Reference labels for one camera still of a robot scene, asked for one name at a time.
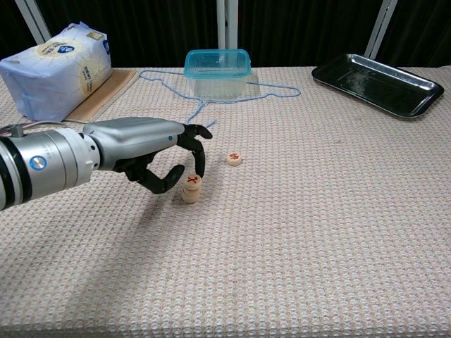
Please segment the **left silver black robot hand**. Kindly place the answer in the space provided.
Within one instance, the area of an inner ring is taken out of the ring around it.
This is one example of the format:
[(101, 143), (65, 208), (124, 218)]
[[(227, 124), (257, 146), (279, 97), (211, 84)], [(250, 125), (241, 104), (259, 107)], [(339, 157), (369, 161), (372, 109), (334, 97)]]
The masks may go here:
[(147, 166), (159, 152), (179, 146), (194, 157), (195, 173), (203, 177), (206, 157), (197, 136), (211, 139), (213, 135), (202, 125), (183, 124), (173, 120), (150, 117), (127, 117), (89, 123), (83, 134), (93, 138), (100, 155), (100, 170), (125, 173), (153, 194), (172, 189), (183, 176), (185, 166), (178, 164), (160, 178)]

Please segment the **wooden piece red simple glyph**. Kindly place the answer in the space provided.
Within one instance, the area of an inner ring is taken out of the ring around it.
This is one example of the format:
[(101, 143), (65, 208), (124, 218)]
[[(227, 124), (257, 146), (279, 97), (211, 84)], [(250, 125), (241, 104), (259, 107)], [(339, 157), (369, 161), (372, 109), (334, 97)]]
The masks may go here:
[(202, 186), (202, 178), (197, 174), (189, 174), (183, 182), (183, 189), (187, 191), (197, 191)]

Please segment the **flat wooden board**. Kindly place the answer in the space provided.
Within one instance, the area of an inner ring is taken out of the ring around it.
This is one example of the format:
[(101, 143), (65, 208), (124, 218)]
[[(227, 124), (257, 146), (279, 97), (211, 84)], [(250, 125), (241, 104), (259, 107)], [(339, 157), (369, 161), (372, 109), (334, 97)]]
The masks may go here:
[(67, 122), (94, 122), (138, 78), (135, 69), (114, 68), (109, 79), (85, 99), (65, 119)]

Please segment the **light blue clothes hanger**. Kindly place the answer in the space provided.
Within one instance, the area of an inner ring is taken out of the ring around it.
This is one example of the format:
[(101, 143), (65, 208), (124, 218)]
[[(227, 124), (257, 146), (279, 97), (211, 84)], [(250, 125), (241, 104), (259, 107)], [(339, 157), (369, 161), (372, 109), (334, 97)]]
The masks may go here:
[(163, 78), (161, 77), (154, 77), (149, 76), (150, 73), (157, 73), (157, 74), (165, 74), (165, 75), (177, 75), (177, 76), (183, 76), (180, 72), (174, 72), (169, 70), (156, 70), (156, 69), (144, 69), (139, 72), (139, 78), (143, 80), (147, 80), (150, 82), (160, 82), (166, 89), (173, 92), (176, 96), (179, 96), (180, 98), (187, 99), (190, 101), (196, 101), (197, 107), (196, 109), (189, 114), (185, 119), (185, 124), (190, 124), (191, 121), (196, 118), (202, 111), (202, 109), (209, 104), (220, 104), (220, 105), (230, 105), (230, 104), (237, 104), (237, 103), (244, 103), (248, 101), (257, 101), (266, 99), (268, 97), (275, 97), (278, 99), (289, 99), (289, 98), (295, 98), (299, 97), (302, 94), (302, 90), (299, 87), (291, 87), (287, 85), (279, 85), (279, 84), (271, 84), (271, 83), (264, 83), (264, 82), (255, 82), (250, 81), (247, 82), (248, 85), (254, 85), (258, 87), (270, 87), (270, 88), (278, 88), (278, 89), (286, 89), (293, 91), (293, 94), (281, 94), (278, 92), (267, 92), (265, 94), (260, 94), (258, 96), (248, 96), (242, 99), (203, 99), (200, 96), (190, 96), (186, 93), (183, 93), (179, 90), (177, 90), (175, 87), (170, 86)]

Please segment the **white flour bag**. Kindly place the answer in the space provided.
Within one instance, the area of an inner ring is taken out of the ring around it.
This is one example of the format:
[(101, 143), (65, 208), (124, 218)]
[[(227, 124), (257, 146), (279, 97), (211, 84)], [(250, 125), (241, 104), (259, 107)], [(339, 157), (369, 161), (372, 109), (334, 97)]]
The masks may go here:
[(19, 115), (61, 122), (111, 76), (108, 36), (71, 23), (43, 44), (0, 60)]

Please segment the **clear container blue lid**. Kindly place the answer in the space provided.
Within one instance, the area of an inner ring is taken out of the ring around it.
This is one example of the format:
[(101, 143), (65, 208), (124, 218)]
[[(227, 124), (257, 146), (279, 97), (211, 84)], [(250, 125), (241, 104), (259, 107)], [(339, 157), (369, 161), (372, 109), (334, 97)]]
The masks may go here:
[(235, 99), (243, 93), (252, 74), (244, 49), (195, 49), (184, 65), (191, 92), (201, 99)]

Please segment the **black curtain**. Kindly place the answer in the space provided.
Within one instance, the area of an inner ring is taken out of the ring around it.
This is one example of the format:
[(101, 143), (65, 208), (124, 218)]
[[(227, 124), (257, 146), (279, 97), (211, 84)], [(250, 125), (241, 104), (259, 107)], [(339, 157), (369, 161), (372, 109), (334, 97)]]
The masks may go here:
[[(71, 23), (107, 34), (114, 67), (180, 67), (218, 47), (216, 0), (34, 0), (51, 35)], [(254, 67), (320, 65), (365, 53), (383, 0), (238, 0), (237, 45)], [(451, 65), (451, 0), (397, 0), (378, 61)]]

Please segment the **black metal tray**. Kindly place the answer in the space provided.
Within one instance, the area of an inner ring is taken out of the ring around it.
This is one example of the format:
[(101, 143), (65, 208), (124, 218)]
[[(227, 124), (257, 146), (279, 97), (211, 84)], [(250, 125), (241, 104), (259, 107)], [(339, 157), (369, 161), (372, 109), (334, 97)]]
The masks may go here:
[(358, 54), (341, 54), (311, 75), (399, 118), (423, 115), (445, 91), (437, 82)]

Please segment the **white frame post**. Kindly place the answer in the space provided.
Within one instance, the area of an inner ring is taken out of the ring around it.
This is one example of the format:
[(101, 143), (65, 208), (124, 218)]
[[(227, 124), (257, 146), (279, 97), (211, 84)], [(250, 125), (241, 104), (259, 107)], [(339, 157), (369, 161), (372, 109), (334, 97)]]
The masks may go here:
[(51, 39), (51, 34), (36, 0), (14, 0), (37, 44)]
[(216, 19), (219, 49), (238, 46), (239, 0), (216, 0)]
[(366, 58), (374, 60), (377, 57), (397, 3), (398, 0), (383, 0), (364, 52)]

